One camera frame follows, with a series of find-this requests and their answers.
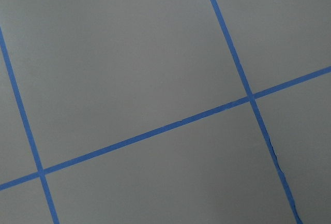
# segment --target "blue tape line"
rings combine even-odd
[[[5,39],[4,39],[2,30],[1,30],[1,27],[0,27],[0,46],[1,46],[1,50],[2,50],[2,54],[3,54],[3,57],[4,57],[5,64],[6,64],[6,67],[7,67],[7,72],[8,72],[8,75],[9,75],[9,80],[10,80],[10,83],[11,83],[11,87],[12,87],[12,90],[14,92],[16,103],[17,103],[17,106],[18,106],[20,114],[21,114],[21,119],[22,119],[22,122],[23,122],[25,133],[26,133],[27,139],[28,139],[29,144],[30,144],[30,148],[31,148],[31,151],[32,151],[33,158],[34,158],[35,163],[36,163],[36,167],[37,167],[38,175],[39,175],[42,187],[43,187],[43,191],[44,191],[45,196],[46,196],[47,204],[48,204],[48,207],[50,209],[54,224],[59,224],[57,213],[56,213],[55,206],[54,206],[54,203],[53,203],[53,199],[52,199],[50,190],[48,188],[48,184],[47,184],[47,181],[46,181],[45,174],[43,172],[43,168],[42,168],[41,160],[40,160],[40,157],[39,157],[39,154],[38,154],[35,139],[33,137],[33,134],[32,134],[32,131],[31,131],[31,128],[30,128],[30,125],[29,125],[29,121],[28,121],[27,116],[26,116],[26,112],[25,112],[25,109],[24,109],[21,94],[20,94],[20,91],[19,91],[19,88],[18,88],[18,85],[17,85],[17,82],[16,82],[14,71],[13,71],[12,66],[11,66],[11,62],[10,62],[10,59],[9,59],[9,55],[8,55],[8,51],[7,51],[7,47],[6,47],[6,44],[5,44]]]
[[[272,160],[273,160],[273,163],[276,167],[276,170],[277,170],[277,173],[278,173],[278,176],[281,180],[281,183],[283,185],[283,188],[285,190],[285,193],[286,193],[286,196],[287,196],[287,199],[289,201],[289,204],[291,206],[291,209],[292,209],[292,212],[293,212],[293,215],[295,217],[295,220],[298,224],[302,224],[302,221],[300,220],[299,218],[299,215],[297,213],[297,210],[296,210],[296,207],[295,207],[295,202],[294,202],[294,198],[292,196],[292,193],[291,193],[291,190],[290,190],[290,187],[289,187],[289,184],[286,180],[286,177],[284,175],[284,173],[282,172],[282,170],[280,169],[279,167],[279,163],[278,163],[278,160],[277,160],[277,156],[275,154],[275,151],[274,151],[274,148],[271,144],[271,141],[270,141],[270,137],[269,137],[269,134],[267,132],[267,129],[265,127],[265,124],[263,122],[263,119],[262,119],[262,116],[260,114],[260,110],[258,108],[258,105],[256,103],[256,100],[253,96],[253,93],[252,93],[252,90],[249,86],[249,83],[248,83],[248,80],[246,78],[246,75],[245,75],[245,72],[243,70],[243,67],[242,65],[240,64],[240,60],[239,60],[239,57],[238,57],[238,54],[237,54],[237,51],[234,47],[234,44],[233,44],[233,41],[232,41],[232,38],[230,36],[230,33],[228,31],[228,28],[225,24],[225,21],[224,21],[224,18],[223,18],[223,15],[221,13],[221,10],[217,4],[217,1],[216,0],[210,0],[212,6],[213,6],[213,9],[215,11],[215,14],[217,16],[217,20],[219,22],[219,25],[222,29],[222,32],[224,34],[224,37],[225,37],[225,40],[227,41],[227,44],[228,44],[228,47],[230,49],[230,52],[231,52],[231,55],[232,55],[232,58],[233,58],[233,61],[235,63],[235,66],[237,68],[237,71],[239,73],[239,76],[240,76],[240,79],[242,81],[242,84],[245,88],[245,91],[246,91],[246,94],[249,98],[249,102],[252,106],[252,109],[253,109],[253,112],[254,112],[254,115],[258,121],[258,124],[259,124],[259,127],[260,127],[260,130],[263,134],[263,137],[264,137],[264,140],[265,140],[265,143],[269,149],[269,153],[272,157]]]
[[[18,179],[15,179],[15,180],[12,180],[12,181],[9,181],[7,183],[4,183],[4,184],[1,184],[0,185],[0,191],[1,190],[4,190],[4,189],[8,189],[8,188],[11,188],[13,186],[16,186],[16,185],[19,185],[19,184],[23,184],[27,181],[30,181],[30,180],[33,180],[33,179],[36,179],[39,177],[39,174],[38,172],[35,172],[35,173],[32,173],[32,174],[29,174],[29,175],[26,175],[26,176],[23,176],[23,177],[20,177]]]
[[[159,128],[154,129],[152,131],[149,131],[149,132],[143,133],[141,135],[135,136],[133,138],[118,142],[116,144],[113,144],[113,145],[110,145],[110,146],[107,146],[107,147],[104,147],[102,149],[99,149],[99,150],[96,150],[94,152],[79,156],[77,158],[73,158],[71,160],[59,163],[58,165],[51,166],[49,168],[46,168],[44,170],[44,172],[45,172],[45,174],[49,174],[49,173],[64,169],[66,167],[76,165],[76,164],[81,163],[83,161],[86,161],[88,159],[100,156],[100,155],[105,154],[105,153],[109,153],[109,152],[114,151],[116,149],[122,148],[122,147],[127,146],[127,145],[131,145],[131,144],[136,143],[138,141],[145,140],[145,139],[150,138],[150,137],[155,136],[155,135],[159,135],[160,133],[175,129],[177,127],[184,126],[186,124],[195,122],[195,121],[200,120],[202,118],[205,118],[205,117],[211,116],[213,114],[222,112],[224,110],[242,105],[246,102],[248,102],[248,97],[244,97],[244,98],[241,98],[239,100],[229,102],[227,104],[221,105],[221,106],[216,107],[214,109],[210,109],[210,110],[207,110],[205,112],[193,115],[193,116],[188,117],[186,119],[183,119],[181,121],[173,122],[173,123],[168,124],[166,126],[159,127]]]
[[[272,94],[274,92],[277,92],[277,91],[280,91],[282,89],[285,89],[285,88],[288,88],[288,87],[291,87],[295,84],[299,84],[299,83],[302,83],[302,82],[305,82],[305,81],[308,81],[310,79],[313,79],[313,78],[316,78],[316,77],[319,77],[321,75],[324,75],[324,74],[327,74],[331,72],[331,66],[329,67],[326,67],[324,69],[321,69],[321,70],[318,70],[318,71],[314,71],[310,74],[307,74],[307,75],[304,75],[302,77],[299,77],[299,78],[296,78],[296,79],[293,79],[291,81],[288,81],[288,82],[285,82],[285,83],[281,83],[279,85],[276,85],[274,87],[271,87],[271,88],[268,88],[268,89],[265,89],[263,91],[260,91],[260,92],[257,92],[254,94],[254,97],[255,98],[261,98],[263,96],[266,96],[266,95],[269,95],[269,94]]]

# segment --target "blue painter's tape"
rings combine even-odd
[[[310,74],[307,74],[307,75],[304,75],[302,77],[299,77],[299,78],[296,78],[296,79],[293,79],[293,80],[290,80],[288,82],[285,82],[285,83],[281,83],[279,85],[276,85],[274,87],[271,87],[271,88],[268,88],[268,89],[265,89],[263,91],[260,91],[260,92],[257,92],[254,94],[254,97],[255,98],[261,98],[263,96],[266,96],[266,95],[269,95],[269,94],[272,94],[274,92],[277,92],[277,91],[280,91],[282,89],[285,89],[285,88],[288,88],[288,87],[291,87],[295,84],[299,84],[299,83],[302,83],[302,82],[305,82],[305,81],[308,81],[310,79],[313,79],[313,78],[316,78],[316,77],[319,77],[319,76],[322,76],[324,74],[327,74],[327,73],[330,73],[331,72],[331,66],[329,67],[326,67],[326,68],[323,68],[321,70],[318,70],[318,71],[314,71]]]
[[[38,175],[40,177],[41,184],[43,186],[43,190],[44,190],[44,193],[45,193],[47,204],[48,204],[48,207],[50,209],[51,216],[52,216],[54,224],[59,224],[57,213],[56,213],[55,206],[54,206],[54,203],[53,203],[53,199],[52,199],[50,190],[48,188],[48,184],[47,184],[47,181],[46,181],[45,174],[43,172],[43,167],[42,167],[41,160],[40,160],[40,157],[39,157],[39,154],[38,154],[35,139],[33,137],[33,134],[32,134],[32,131],[31,131],[31,128],[30,128],[30,125],[29,125],[29,121],[28,121],[27,116],[26,116],[23,101],[22,101],[22,98],[21,98],[21,94],[20,94],[17,82],[16,82],[14,71],[13,71],[12,66],[11,66],[10,58],[9,58],[9,55],[8,55],[7,47],[6,47],[6,44],[5,44],[5,39],[4,39],[1,28],[0,28],[0,46],[1,46],[3,57],[4,57],[4,61],[5,61],[5,64],[6,64],[7,72],[8,72],[8,75],[9,75],[9,80],[10,80],[10,83],[11,83],[11,87],[12,87],[12,90],[14,92],[16,103],[17,103],[17,106],[18,106],[19,111],[20,111],[20,115],[21,115],[21,119],[22,119],[23,126],[24,126],[24,129],[25,129],[25,133],[26,133],[27,139],[28,139],[29,144],[30,144],[30,148],[31,148],[31,151],[32,151],[33,158],[34,158],[35,163],[36,163],[36,167],[37,167],[37,170],[38,170]]]
[[[118,142],[116,144],[113,144],[113,145],[110,145],[110,146],[107,146],[107,147],[104,147],[102,149],[99,149],[99,150],[96,150],[94,152],[91,152],[91,153],[82,155],[80,157],[73,158],[71,160],[68,160],[68,161],[59,163],[58,165],[55,165],[55,166],[46,168],[44,170],[44,172],[45,172],[45,174],[49,174],[49,173],[52,173],[52,172],[55,172],[55,171],[64,169],[66,167],[76,165],[77,163],[81,163],[81,162],[86,161],[88,159],[91,159],[91,158],[100,156],[100,155],[105,154],[105,153],[109,153],[109,152],[114,151],[116,149],[119,149],[119,148],[122,148],[124,146],[130,145],[130,144],[133,144],[133,143],[136,143],[138,141],[142,141],[144,139],[150,138],[150,137],[155,136],[155,135],[159,135],[160,133],[163,133],[163,132],[166,132],[166,131],[175,129],[177,127],[184,126],[186,124],[195,122],[195,121],[200,120],[202,118],[205,118],[205,117],[211,116],[213,114],[222,112],[224,110],[227,110],[227,109],[230,109],[230,108],[233,108],[233,107],[242,105],[242,104],[244,104],[246,102],[248,102],[248,97],[244,97],[244,98],[241,98],[239,100],[236,100],[236,101],[233,101],[233,102],[229,102],[227,104],[221,105],[221,106],[216,107],[214,109],[210,109],[210,110],[207,110],[205,112],[202,112],[202,113],[193,115],[193,116],[188,117],[186,119],[183,119],[181,121],[173,122],[173,123],[168,124],[166,126],[159,127],[159,128],[154,129],[152,131],[149,131],[149,132],[143,133],[141,135],[135,136],[133,138],[130,138],[130,139],[127,139],[127,140]]]
[[[247,96],[249,98],[249,102],[250,102],[250,104],[252,106],[253,112],[254,112],[255,117],[256,117],[256,119],[258,121],[260,130],[261,130],[261,132],[263,134],[263,137],[264,137],[264,140],[265,140],[265,143],[266,143],[266,145],[267,145],[267,147],[269,149],[269,153],[270,153],[270,155],[272,157],[272,160],[273,160],[273,163],[274,163],[274,165],[276,167],[278,176],[279,176],[279,178],[281,180],[281,183],[283,185],[283,188],[285,190],[285,193],[286,193],[287,199],[289,201],[291,210],[293,212],[294,218],[295,218],[295,220],[296,220],[296,222],[298,224],[302,224],[302,221],[301,221],[301,219],[300,219],[300,217],[299,217],[299,215],[297,213],[296,207],[295,207],[294,198],[292,196],[292,193],[291,193],[289,184],[286,181],[286,177],[285,177],[284,173],[282,172],[282,170],[279,167],[277,156],[276,156],[275,151],[274,151],[274,148],[273,148],[273,146],[271,144],[269,134],[267,132],[267,129],[266,129],[265,124],[263,122],[263,119],[261,117],[260,110],[259,110],[258,105],[256,103],[256,100],[255,100],[255,98],[253,96],[252,90],[251,90],[251,88],[249,86],[249,83],[248,83],[248,80],[246,78],[244,69],[243,69],[242,65],[240,64],[240,60],[239,60],[237,51],[236,51],[235,46],[233,44],[233,41],[232,41],[232,38],[231,38],[230,33],[228,31],[228,28],[227,28],[227,26],[225,24],[223,15],[221,13],[221,10],[220,10],[220,8],[219,8],[216,0],[210,0],[210,2],[212,4],[212,6],[213,6],[213,9],[215,11],[217,20],[219,22],[219,25],[220,25],[220,27],[222,29],[222,32],[223,32],[224,37],[225,37],[225,40],[226,40],[226,42],[228,44],[228,47],[230,49],[230,52],[231,52],[231,55],[232,55],[234,64],[235,64],[235,66],[237,68],[238,74],[239,74],[240,79],[242,81],[242,84],[243,84],[243,86],[245,88],[246,94],[247,94]]]
[[[23,176],[23,177],[20,177],[18,179],[15,179],[15,180],[12,180],[12,181],[9,181],[7,183],[4,183],[4,184],[1,184],[0,185],[0,191],[1,190],[4,190],[4,189],[8,189],[8,188],[11,188],[13,186],[16,186],[16,185],[19,185],[19,184],[23,184],[27,181],[30,181],[30,180],[33,180],[33,179],[36,179],[38,178],[39,175],[38,175],[38,172],[35,172],[35,173],[32,173],[32,174],[29,174],[29,175],[26,175],[26,176]]]

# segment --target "gray square section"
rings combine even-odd
[[[331,65],[331,0],[217,0],[254,92]]]
[[[245,95],[209,0],[2,0],[45,167]]]
[[[6,65],[0,53],[0,184],[36,171]]]
[[[53,223],[39,179],[0,191],[0,223]]]
[[[249,104],[47,179],[66,224],[295,223]]]
[[[258,100],[303,223],[331,219],[331,74]]]

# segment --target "grid line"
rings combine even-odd
[[[281,84],[278,84],[274,87],[271,87],[271,88],[268,88],[268,89],[265,89],[263,91],[260,91],[258,93],[255,93],[254,94],[254,97],[255,98],[260,98],[260,97],[263,97],[263,96],[266,96],[266,95],[269,95],[269,94],[272,94],[274,92],[277,92],[277,91],[280,91],[282,89],[285,89],[285,88],[288,88],[288,87],[291,87],[295,84],[299,84],[299,83],[302,83],[302,82],[305,82],[305,81],[308,81],[310,79],[313,79],[313,78],[317,78],[319,76],[322,76],[324,74],[327,74],[331,72],[331,66],[328,66],[328,67],[325,67],[323,69],[320,69],[320,70],[317,70],[317,71],[314,71],[310,74],[307,74],[307,75],[304,75],[302,77],[298,77],[296,79],[293,79],[291,81],[288,81],[288,82],[284,82],[284,83],[281,83]]]
[[[233,58],[233,62],[236,66],[236,69],[238,71],[238,74],[240,76],[240,79],[242,81],[242,84],[245,88],[245,91],[246,91],[246,94],[249,98],[249,102],[250,102],[250,105],[253,109],[253,112],[254,112],[254,115],[257,119],[257,122],[259,124],[259,127],[260,127],[260,130],[262,132],[262,135],[264,137],[264,140],[265,140],[265,143],[268,147],[268,150],[269,150],[269,153],[271,155],[271,158],[273,160],[273,163],[274,163],[274,166],[277,170],[277,173],[278,173],[278,176],[279,176],[279,179],[283,185],[283,188],[284,188],[284,191],[285,191],[285,194],[286,194],[286,197],[288,199],[288,202],[290,204],[290,207],[291,207],[291,210],[293,212],[293,215],[294,215],[294,218],[297,222],[297,224],[302,224],[303,222],[301,221],[298,213],[297,213],[297,210],[296,210],[296,207],[295,207],[295,201],[294,201],[294,198],[292,196],[292,192],[291,192],[291,189],[290,189],[290,186],[286,180],[286,177],[285,177],[285,174],[283,173],[283,171],[281,170],[280,166],[279,166],[279,163],[278,163],[278,159],[277,159],[277,155],[274,151],[274,148],[273,148],[273,145],[271,143],[271,140],[270,140],[270,136],[269,136],[269,133],[266,129],[266,126],[264,124],[264,121],[263,121],[263,118],[261,116],[261,113],[260,113],[260,110],[259,110],[259,107],[257,105],[257,102],[256,102],[256,99],[253,95],[253,92],[249,86],[249,83],[248,83],[248,80],[246,78],[246,75],[245,75],[245,72],[244,72],[244,69],[240,63],[240,59],[239,59],[239,56],[237,54],[237,51],[236,51],[236,48],[233,44],[233,41],[232,41],[232,38],[230,36],[230,33],[229,33],[229,30],[225,24],[225,20],[223,18],[223,15],[222,15],[222,12],[218,6],[218,3],[217,3],[217,0],[210,0],[212,6],[213,6],[213,9],[214,9],[214,12],[216,14],[216,17],[217,17],[217,20],[218,20],[218,23],[222,29],[222,32],[223,32],[223,35],[225,37],[225,40],[228,44],[228,47],[230,49],[230,52],[231,52],[231,55],[232,55],[232,58]]]
[[[11,180],[9,182],[6,182],[4,184],[1,184],[0,185],[0,191],[1,190],[4,190],[4,189],[11,188],[11,187],[14,187],[14,186],[19,185],[19,184],[23,184],[23,183],[28,182],[30,180],[36,179],[38,177],[39,177],[38,172],[35,172],[35,173],[31,173],[29,175],[26,175],[26,176],[17,178],[15,180]]]
[[[30,128],[30,124],[29,124],[29,121],[28,121],[27,116],[26,116],[23,101],[22,101],[22,98],[21,98],[19,87],[18,87],[17,82],[16,82],[14,71],[13,71],[12,66],[11,66],[10,58],[9,58],[9,55],[8,55],[6,43],[5,43],[4,36],[2,34],[1,28],[0,28],[0,46],[1,46],[3,57],[4,57],[4,61],[5,61],[5,64],[6,64],[10,84],[11,84],[12,90],[14,92],[15,100],[16,100],[16,103],[17,103],[17,106],[18,106],[18,109],[19,109],[19,112],[20,112],[20,115],[21,115],[24,130],[25,130],[27,139],[29,141],[30,149],[31,149],[31,152],[32,152],[32,155],[33,155],[36,167],[37,167],[37,174],[38,174],[38,177],[40,178],[42,188],[43,188],[43,192],[44,192],[46,200],[47,200],[48,208],[51,212],[51,216],[52,216],[54,224],[59,224],[57,213],[56,213],[55,206],[54,206],[54,202],[53,202],[53,199],[52,199],[52,195],[51,195],[50,189],[48,187],[48,183],[47,183],[47,180],[46,180],[46,177],[45,177],[45,173],[44,173],[44,170],[43,170],[43,167],[42,167],[42,164],[41,164],[41,160],[40,160],[39,153],[38,153],[38,150],[37,150],[36,142],[35,142],[35,139],[33,137],[33,134],[32,134],[31,128]]]

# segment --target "gray floor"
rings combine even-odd
[[[253,93],[325,68],[256,101],[298,216],[329,223],[331,0],[217,2]],[[210,0],[0,0],[0,26],[50,190],[1,57],[0,223],[301,223]]]

